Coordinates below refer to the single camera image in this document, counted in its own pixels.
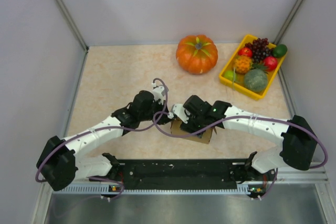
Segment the brown cardboard box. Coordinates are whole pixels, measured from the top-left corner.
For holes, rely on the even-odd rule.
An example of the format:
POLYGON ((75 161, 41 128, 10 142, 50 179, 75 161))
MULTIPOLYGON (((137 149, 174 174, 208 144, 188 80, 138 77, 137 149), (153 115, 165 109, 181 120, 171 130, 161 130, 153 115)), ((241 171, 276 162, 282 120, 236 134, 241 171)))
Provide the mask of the brown cardboard box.
POLYGON ((188 132, 185 132, 180 129, 180 126, 182 125, 182 121, 180 120, 175 120, 171 123, 170 131, 172 135, 178 136, 181 139, 188 140, 188 141, 193 141, 193 142, 198 142, 202 144, 209 144, 210 140, 213 135, 213 128, 207 129, 206 131, 198 134, 198 135, 193 135, 189 137, 182 137, 182 135, 187 135, 188 132))

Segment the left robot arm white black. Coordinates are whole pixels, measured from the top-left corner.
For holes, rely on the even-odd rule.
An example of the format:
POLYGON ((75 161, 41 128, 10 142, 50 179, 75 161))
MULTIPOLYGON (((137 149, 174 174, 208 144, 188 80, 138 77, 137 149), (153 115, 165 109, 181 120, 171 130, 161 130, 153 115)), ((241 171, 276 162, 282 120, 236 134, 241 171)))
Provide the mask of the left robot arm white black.
POLYGON ((54 191, 85 178, 116 179, 120 163, 115 156, 103 153, 97 157, 86 157, 86 154, 114 138, 137 131, 140 123, 151 121, 156 112, 167 111, 166 95, 167 90, 163 86, 152 91, 142 90, 127 106, 116 110, 97 125, 64 139, 57 136, 50 138, 37 161, 37 174, 42 175, 54 191))

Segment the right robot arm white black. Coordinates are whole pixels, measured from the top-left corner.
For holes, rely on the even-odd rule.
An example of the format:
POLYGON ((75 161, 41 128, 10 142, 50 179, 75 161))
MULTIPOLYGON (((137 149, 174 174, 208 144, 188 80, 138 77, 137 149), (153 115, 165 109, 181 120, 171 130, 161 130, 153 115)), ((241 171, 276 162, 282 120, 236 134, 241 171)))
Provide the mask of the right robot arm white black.
POLYGON ((289 166, 309 170, 316 141, 307 121, 294 116, 291 120, 258 116, 224 101, 209 104, 196 95, 184 104, 175 104, 172 112, 181 121, 181 128, 188 133, 198 133, 207 126, 238 130, 264 138, 275 144, 263 152, 250 155, 245 174, 252 180, 275 168, 289 166))

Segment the yellow plastic tray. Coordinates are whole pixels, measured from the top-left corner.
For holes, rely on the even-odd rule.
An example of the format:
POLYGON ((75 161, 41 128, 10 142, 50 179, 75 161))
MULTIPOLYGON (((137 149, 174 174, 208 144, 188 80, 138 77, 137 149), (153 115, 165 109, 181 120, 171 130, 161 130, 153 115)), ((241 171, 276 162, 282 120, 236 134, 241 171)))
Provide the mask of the yellow plastic tray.
POLYGON ((264 98, 287 56, 284 44, 247 34, 219 74, 222 84, 254 99, 264 98))

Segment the green lime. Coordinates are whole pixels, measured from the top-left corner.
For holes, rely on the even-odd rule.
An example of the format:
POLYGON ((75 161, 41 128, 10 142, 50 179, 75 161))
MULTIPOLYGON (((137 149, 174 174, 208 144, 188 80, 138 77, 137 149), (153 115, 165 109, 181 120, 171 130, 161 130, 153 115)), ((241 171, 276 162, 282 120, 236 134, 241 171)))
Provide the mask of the green lime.
POLYGON ((235 82, 236 73, 233 70, 227 70, 225 71, 223 77, 231 82, 235 82))

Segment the orange pumpkin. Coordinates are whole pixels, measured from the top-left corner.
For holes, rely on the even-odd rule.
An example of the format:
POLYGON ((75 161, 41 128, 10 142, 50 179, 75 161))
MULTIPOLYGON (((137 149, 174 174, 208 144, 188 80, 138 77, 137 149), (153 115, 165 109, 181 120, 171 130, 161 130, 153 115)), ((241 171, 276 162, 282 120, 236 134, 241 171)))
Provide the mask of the orange pumpkin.
POLYGON ((183 70, 191 74, 205 74, 216 66, 218 50, 207 36, 188 35, 180 40, 175 57, 183 70))

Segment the green melon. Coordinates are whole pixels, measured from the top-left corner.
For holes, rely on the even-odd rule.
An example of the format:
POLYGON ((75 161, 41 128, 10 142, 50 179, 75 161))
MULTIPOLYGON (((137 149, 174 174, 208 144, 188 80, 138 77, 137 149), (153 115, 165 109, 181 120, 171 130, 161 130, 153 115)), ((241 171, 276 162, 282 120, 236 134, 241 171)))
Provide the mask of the green melon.
POLYGON ((244 76, 244 86, 252 92, 262 92, 268 84, 267 74, 259 69, 248 71, 244 76))

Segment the orange pineapple toy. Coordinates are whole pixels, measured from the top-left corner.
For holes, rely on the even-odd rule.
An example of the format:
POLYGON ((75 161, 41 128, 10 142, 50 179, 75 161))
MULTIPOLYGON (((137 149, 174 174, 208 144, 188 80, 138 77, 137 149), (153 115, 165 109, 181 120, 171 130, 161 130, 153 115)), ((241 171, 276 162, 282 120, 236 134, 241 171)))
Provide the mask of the orange pineapple toy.
POLYGON ((237 56, 234 59, 233 69, 238 74, 246 74, 253 65, 253 60, 245 55, 237 56))

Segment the red apple left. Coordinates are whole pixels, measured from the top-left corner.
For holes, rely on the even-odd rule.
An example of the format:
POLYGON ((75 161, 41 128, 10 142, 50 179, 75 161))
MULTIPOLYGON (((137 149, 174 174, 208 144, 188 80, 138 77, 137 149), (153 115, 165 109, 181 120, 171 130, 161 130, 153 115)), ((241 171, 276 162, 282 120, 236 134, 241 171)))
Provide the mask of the red apple left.
POLYGON ((249 58, 252 58, 253 57, 253 52, 252 52, 251 49, 249 49, 247 47, 244 47, 244 48, 242 48, 238 51, 238 55, 239 56, 247 56, 249 58))

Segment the red apple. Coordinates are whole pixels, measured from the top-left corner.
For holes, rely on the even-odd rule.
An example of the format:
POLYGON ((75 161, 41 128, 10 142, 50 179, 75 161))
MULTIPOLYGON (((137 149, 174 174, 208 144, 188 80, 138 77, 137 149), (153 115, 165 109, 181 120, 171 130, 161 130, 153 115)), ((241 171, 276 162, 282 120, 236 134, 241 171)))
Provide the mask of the red apple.
POLYGON ((278 61, 273 56, 268 56, 263 60, 266 71, 271 72, 275 70, 278 66, 278 61))
POLYGON ((238 51, 238 55, 239 56, 247 56, 249 58, 252 58, 253 57, 253 52, 252 52, 251 49, 249 49, 247 47, 244 47, 244 48, 242 48, 238 51))

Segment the dark purple grape bunch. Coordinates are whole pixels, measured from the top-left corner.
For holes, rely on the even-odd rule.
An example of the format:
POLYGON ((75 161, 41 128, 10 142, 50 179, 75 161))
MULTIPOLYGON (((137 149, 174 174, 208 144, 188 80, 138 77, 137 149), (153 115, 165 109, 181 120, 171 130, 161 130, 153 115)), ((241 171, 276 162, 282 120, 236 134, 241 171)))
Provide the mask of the dark purple grape bunch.
POLYGON ((261 63, 266 57, 272 56, 272 49, 268 47, 268 38, 257 38, 253 42, 245 44, 252 51, 254 63, 261 63))

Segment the red apple right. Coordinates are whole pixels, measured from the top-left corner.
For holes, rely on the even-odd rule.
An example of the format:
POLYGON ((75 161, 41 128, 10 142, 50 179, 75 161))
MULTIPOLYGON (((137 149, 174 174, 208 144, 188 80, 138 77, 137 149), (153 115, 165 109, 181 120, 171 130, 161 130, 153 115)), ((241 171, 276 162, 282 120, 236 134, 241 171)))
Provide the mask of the red apple right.
POLYGON ((278 61, 273 56, 268 56, 263 60, 266 71, 271 72, 275 70, 278 66, 278 61))

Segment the green avocado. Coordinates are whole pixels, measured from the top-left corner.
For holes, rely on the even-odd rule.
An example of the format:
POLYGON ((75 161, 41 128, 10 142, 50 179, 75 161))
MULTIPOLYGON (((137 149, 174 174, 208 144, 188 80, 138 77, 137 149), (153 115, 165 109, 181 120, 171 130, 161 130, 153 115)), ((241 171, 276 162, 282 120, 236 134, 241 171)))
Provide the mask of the green avocado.
POLYGON ((272 55, 275 58, 283 57, 288 51, 288 48, 284 44, 278 44, 275 48, 272 49, 272 55))

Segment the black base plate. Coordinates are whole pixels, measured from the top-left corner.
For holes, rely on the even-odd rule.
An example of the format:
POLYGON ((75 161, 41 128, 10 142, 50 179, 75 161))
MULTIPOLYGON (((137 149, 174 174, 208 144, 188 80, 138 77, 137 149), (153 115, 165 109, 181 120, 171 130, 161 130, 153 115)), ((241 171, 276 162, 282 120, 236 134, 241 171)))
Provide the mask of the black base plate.
POLYGON ((109 180, 125 189, 236 189, 243 182, 273 180, 275 171, 259 173, 245 159, 120 159, 109 180))

